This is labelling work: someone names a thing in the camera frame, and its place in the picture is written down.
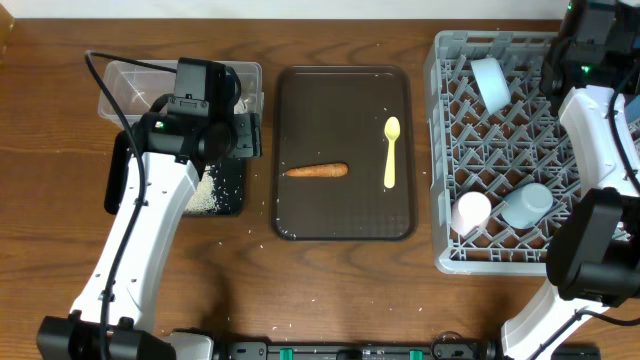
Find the pile of white rice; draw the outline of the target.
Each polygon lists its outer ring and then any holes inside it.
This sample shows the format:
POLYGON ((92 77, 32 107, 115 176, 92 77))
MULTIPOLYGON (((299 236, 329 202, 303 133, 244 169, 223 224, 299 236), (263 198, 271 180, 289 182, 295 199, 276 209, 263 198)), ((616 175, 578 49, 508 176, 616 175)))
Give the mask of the pile of white rice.
POLYGON ((215 194, 215 171, 216 169, 212 166, 205 167, 203 177, 197 186, 196 192, 185 208, 187 215, 214 214, 219 210, 217 195, 215 194))

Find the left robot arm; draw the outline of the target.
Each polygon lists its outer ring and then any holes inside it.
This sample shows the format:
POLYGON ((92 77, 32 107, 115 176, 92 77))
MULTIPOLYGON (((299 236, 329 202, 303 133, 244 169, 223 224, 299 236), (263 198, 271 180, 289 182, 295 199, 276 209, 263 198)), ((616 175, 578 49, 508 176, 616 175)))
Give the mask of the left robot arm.
POLYGON ((234 215, 246 161, 262 153, 262 69, 255 62, 110 56, 97 77, 120 126, 105 210, 114 224, 66 317, 42 321, 45 359, 221 359, 198 330, 153 333, 157 295, 181 218, 234 215))

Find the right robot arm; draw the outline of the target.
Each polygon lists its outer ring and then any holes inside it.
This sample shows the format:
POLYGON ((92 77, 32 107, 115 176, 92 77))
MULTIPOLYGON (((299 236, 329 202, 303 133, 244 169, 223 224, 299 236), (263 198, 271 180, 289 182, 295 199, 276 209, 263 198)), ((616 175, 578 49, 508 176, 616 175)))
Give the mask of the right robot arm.
POLYGON ((639 92, 639 4, 574 0, 540 90, 573 148, 581 199, 549 242, 547 279, 501 328, 498 359, 549 359, 590 319, 639 296, 639 155, 625 98, 639 92))

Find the light blue small bowl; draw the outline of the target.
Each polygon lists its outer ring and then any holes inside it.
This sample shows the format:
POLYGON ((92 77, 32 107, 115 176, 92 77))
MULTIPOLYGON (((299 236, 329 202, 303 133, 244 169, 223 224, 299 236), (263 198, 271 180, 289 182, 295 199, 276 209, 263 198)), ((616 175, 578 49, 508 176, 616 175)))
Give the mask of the light blue small bowl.
POLYGON ((470 65, 486 111, 494 114, 502 110, 510 103, 511 93, 499 62, 489 57, 473 60, 470 65))

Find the orange carrot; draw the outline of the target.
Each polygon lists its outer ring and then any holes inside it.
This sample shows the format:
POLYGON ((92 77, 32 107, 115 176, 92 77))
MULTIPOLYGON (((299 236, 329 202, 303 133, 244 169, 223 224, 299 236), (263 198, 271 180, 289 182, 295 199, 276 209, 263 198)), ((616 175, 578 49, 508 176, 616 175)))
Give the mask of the orange carrot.
POLYGON ((292 168, 284 172, 285 176, 297 178, 335 178, 346 176, 349 167, 345 163, 327 163, 292 168))

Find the dark blue bowl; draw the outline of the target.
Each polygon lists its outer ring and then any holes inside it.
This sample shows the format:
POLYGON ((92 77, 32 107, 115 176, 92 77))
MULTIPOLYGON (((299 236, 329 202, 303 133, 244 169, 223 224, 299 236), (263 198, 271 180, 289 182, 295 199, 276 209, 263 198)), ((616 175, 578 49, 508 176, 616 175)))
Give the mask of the dark blue bowl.
POLYGON ((631 124, 640 118, 640 96, 625 95, 624 99, 626 122, 631 124))

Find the light blue plastic cup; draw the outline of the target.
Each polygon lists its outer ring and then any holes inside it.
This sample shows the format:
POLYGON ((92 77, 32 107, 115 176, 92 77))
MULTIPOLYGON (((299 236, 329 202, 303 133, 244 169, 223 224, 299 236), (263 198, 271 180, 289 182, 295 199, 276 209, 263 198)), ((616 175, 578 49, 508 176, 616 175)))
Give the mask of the light blue plastic cup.
POLYGON ((530 183, 509 193, 504 201, 507 204, 501 213, 504 221, 513 228, 528 229, 550 210, 553 196, 544 185, 530 183))

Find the pink plastic cup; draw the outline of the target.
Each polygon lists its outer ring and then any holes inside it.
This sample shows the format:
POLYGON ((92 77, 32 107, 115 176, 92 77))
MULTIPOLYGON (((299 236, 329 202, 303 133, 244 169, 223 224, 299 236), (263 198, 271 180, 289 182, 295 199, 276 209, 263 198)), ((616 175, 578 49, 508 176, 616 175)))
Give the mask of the pink plastic cup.
POLYGON ((480 192, 463 194, 451 209, 451 229, 460 236, 467 236, 476 228, 484 228, 490 218, 492 205, 480 192))

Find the yellow plastic spoon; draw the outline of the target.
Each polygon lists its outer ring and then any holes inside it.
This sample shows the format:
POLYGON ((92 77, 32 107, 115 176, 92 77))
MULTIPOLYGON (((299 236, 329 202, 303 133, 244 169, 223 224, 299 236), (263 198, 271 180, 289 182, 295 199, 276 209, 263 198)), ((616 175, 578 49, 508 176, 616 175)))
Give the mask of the yellow plastic spoon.
POLYGON ((385 123, 384 135, 388 142, 387 158, 384 172, 383 184, 387 189, 391 189, 396 183, 396 160, 395 143, 401 133, 399 120, 392 116, 385 123))

